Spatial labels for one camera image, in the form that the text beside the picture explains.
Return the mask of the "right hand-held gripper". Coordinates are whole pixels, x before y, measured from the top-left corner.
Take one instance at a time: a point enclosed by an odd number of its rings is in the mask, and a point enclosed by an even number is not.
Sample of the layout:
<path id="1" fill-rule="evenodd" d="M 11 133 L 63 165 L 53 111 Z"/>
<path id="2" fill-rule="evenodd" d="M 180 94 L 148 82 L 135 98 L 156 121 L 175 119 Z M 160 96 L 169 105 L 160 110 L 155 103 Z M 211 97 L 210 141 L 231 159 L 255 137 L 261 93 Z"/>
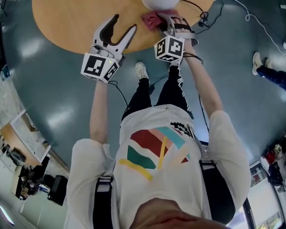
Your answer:
<path id="1" fill-rule="evenodd" d="M 183 56 L 185 39 L 175 35 L 175 15 L 158 12 L 157 16 L 161 19 L 157 26 L 161 39 L 154 45 L 155 58 L 165 62 L 178 61 Z"/>

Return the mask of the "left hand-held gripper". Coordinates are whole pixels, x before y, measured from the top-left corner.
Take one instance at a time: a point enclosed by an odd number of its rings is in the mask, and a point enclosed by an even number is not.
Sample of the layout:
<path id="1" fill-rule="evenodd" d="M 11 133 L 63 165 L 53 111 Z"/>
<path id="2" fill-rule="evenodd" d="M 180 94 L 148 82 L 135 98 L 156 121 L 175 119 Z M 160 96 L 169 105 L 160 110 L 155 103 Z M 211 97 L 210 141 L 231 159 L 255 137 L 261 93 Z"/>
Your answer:
<path id="1" fill-rule="evenodd" d="M 111 38 L 118 18 L 119 14 L 113 15 L 94 32 L 94 44 L 90 51 L 84 54 L 81 75 L 99 82 L 108 83 L 122 65 L 124 60 L 122 53 L 133 40 L 137 31 L 137 24 L 129 27 L 117 43 L 112 43 Z"/>

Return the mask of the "person's right hand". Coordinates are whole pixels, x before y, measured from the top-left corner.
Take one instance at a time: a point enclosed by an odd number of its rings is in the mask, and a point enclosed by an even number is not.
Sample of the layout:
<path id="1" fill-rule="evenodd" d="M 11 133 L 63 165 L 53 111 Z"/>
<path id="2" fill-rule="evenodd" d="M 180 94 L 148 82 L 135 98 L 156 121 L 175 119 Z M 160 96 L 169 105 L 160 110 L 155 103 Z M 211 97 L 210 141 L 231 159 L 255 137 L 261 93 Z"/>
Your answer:
<path id="1" fill-rule="evenodd" d="M 174 16 L 173 21 L 175 35 L 177 38 L 185 39 L 185 46 L 194 47 L 199 43 L 196 33 L 192 30 L 185 18 Z"/>

